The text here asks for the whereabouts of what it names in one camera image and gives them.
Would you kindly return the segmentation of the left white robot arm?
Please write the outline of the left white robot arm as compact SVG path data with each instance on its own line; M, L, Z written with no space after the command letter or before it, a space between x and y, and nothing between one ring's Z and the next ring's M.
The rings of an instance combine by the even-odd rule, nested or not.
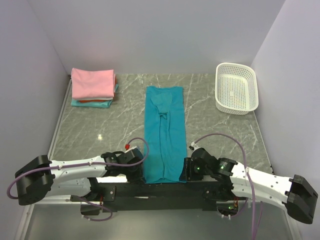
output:
M40 155L15 173L17 200L21 206L63 195L94 201L102 193L98 178L125 175L128 182L141 182L143 160L138 147L71 161Z

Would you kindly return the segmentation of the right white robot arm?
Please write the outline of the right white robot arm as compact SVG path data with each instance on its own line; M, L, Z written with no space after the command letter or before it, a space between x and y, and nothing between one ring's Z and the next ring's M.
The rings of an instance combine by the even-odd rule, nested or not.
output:
M215 158L202 147L190 147L186 159L188 181L200 181L209 176L217 181L216 188L205 188L204 197L226 202L247 198L283 209L303 224L312 224L318 193L300 175L283 177L262 172L229 158Z

